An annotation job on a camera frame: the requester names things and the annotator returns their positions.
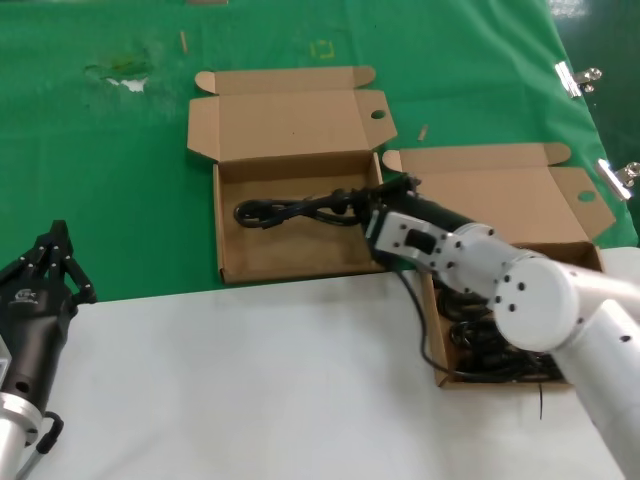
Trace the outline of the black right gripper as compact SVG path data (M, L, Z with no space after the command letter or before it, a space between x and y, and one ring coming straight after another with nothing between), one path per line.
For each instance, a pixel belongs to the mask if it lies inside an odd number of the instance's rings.
M471 223L468 217L417 194L419 185L418 178L401 174L375 187L353 189L349 193L352 222L374 222L373 212L377 212L376 227L381 227L390 213L422 220L447 232Z

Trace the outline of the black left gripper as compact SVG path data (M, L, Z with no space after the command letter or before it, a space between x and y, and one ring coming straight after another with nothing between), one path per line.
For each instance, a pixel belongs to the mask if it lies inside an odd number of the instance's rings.
M37 408L48 404L75 305L96 302L93 283L73 252L66 222L54 220L31 249L1 270L1 280L11 281L1 288L1 337L11 354L1 391ZM77 292L60 281L33 279L48 268L50 279L69 277Z

